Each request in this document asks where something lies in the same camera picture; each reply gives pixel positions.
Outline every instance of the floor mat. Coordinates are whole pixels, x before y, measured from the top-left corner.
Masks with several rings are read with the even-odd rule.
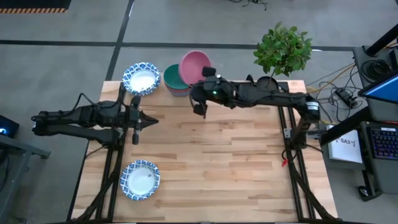
[[[63,13],[71,0],[0,0],[0,14]]]

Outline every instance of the green bowl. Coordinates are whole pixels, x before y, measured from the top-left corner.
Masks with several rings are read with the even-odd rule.
[[[164,82],[174,90],[186,90],[189,85],[185,84],[178,74],[178,64],[169,66],[164,72]]]

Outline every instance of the gray floor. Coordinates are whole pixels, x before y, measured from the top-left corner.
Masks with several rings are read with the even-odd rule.
[[[136,0],[124,41],[255,44],[268,28],[283,21],[309,31],[314,45],[357,46],[371,44],[398,21],[394,0],[266,2],[267,11],[262,5],[241,7],[244,2],[227,0]],[[0,14],[0,39],[116,41],[126,6],[127,0],[73,0],[66,14]],[[122,48],[113,80],[120,80],[128,66],[141,61],[164,70],[179,63],[189,50]],[[261,67],[253,64],[252,50],[201,50],[226,78],[263,75]],[[112,47],[0,45],[0,114],[21,124],[20,141],[52,151],[49,160],[32,161],[13,215],[27,217],[29,223],[66,219],[87,141],[34,136],[30,117],[40,110],[67,110],[80,92],[97,101],[112,53]],[[350,52],[313,52],[306,70],[289,79],[311,83],[352,62]],[[345,85],[347,74],[335,85]],[[358,75],[353,80],[361,87]],[[325,90],[320,98],[329,95]],[[336,108],[324,105],[336,121]],[[340,119],[345,116],[347,111],[339,111]],[[356,193],[356,186],[363,184],[359,171],[328,169],[328,175],[340,218],[369,223],[395,223],[398,219],[397,196],[382,195],[366,203],[360,200]]]

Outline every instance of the wooden table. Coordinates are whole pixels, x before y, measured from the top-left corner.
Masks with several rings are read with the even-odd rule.
[[[303,81],[288,83],[290,92],[305,92]],[[100,101],[115,101],[119,84],[104,82]],[[119,188],[114,222],[297,221],[289,169],[281,167],[285,146],[277,107],[231,110],[208,104],[204,120],[193,114],[188,97],[173,97],[164,83],[142,98],[141,109],[159,124],[144,129],[137,146],[131,144],[129,130],[122,169],[137,159],[154,162],[160,169],[160,187],[140,202],[128,199]],[[308,143],[319,147],[315,140]],[[88,153],[99,147],[90,142]],[[307,148],[303,156],[311,190],[337,217],[322,155]],[[104,149],[86,159],[72,218],[98,193],[105,158]],[[303,192],[300,197],[308,217]],[[103,215],[107,206],[106,198]]]

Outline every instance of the pink bowl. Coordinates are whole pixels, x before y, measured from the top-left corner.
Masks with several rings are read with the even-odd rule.
[[[201,75],[204,66],[211,67],[210,59],[205,53],[193,50],[182,58],[178,72],[186,84],[195,84],[205,79]]]

